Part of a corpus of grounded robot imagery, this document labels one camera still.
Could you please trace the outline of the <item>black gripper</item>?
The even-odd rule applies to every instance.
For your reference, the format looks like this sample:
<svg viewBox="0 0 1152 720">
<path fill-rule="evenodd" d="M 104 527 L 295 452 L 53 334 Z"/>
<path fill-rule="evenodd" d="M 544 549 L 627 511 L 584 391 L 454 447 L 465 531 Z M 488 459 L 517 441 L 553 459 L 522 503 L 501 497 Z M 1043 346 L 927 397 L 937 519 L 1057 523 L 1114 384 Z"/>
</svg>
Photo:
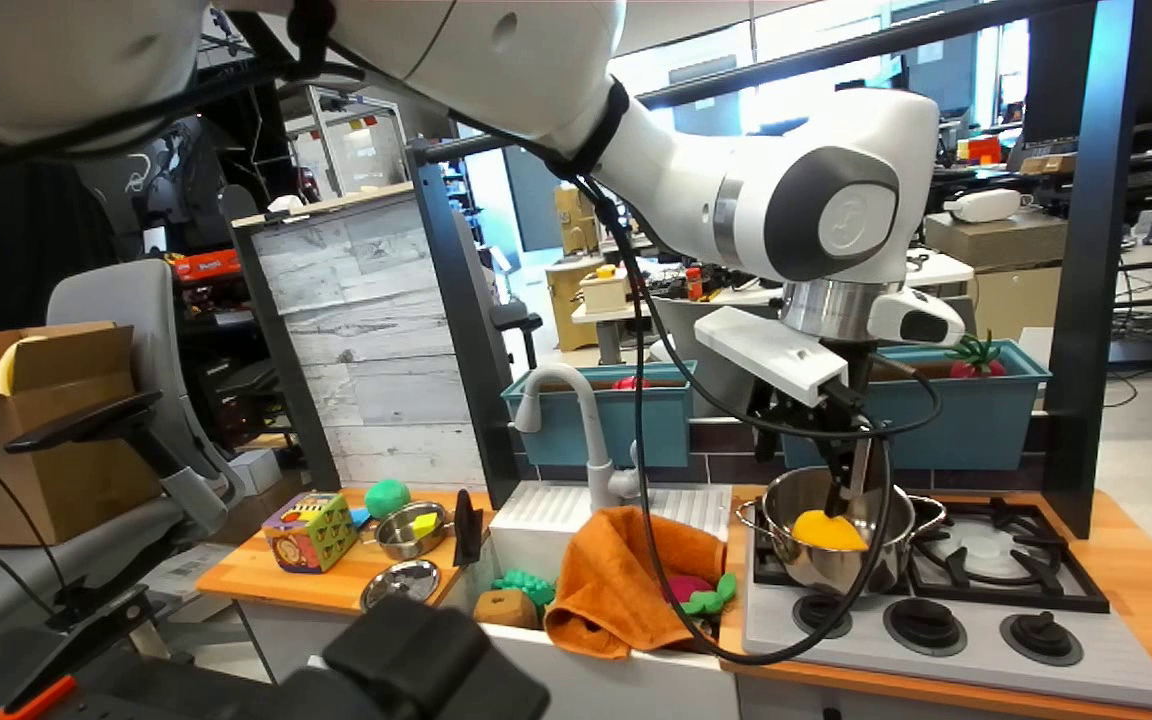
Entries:
<svg viewBox="0 0 1152 720">
<path fill-rule="evenodd" d="M 762 420 L 762 444 L 778 437 L 804 437 L 825 459 L 848 459 L 864 437 L 882 432 L 882 420 L 864 410 L 873 382 L 873 346 L 841 346 L 848 373 L 825 388 L 818 410 L 783 397 L 773 384 L 755 384 L 749 412 Z"/>
</svg>

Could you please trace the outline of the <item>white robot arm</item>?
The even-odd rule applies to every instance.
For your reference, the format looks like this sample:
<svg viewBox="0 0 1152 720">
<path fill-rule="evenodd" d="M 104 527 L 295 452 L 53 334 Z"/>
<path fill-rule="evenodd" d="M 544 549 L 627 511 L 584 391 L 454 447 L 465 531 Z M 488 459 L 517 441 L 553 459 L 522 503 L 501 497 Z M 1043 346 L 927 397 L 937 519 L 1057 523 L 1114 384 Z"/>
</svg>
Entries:
<svg viewBox="0 0 1152 720">
<path fill-rule="evenodd" d="M 0 158 L 160 121 L 212 8 L 269 11 L 305 63 L 336 52 L 531 149 L 690 259 L 779 281 L 779 322 L 724 309 L 700 339 L 804 410 L 848 382 L 848 346 L 963 338 L 959 312 L 908 284 L 937 105 L 855 88 L 787 137 L 675 131 L 614 75 L 627 0 L 0 0 Z"/>
</svg>

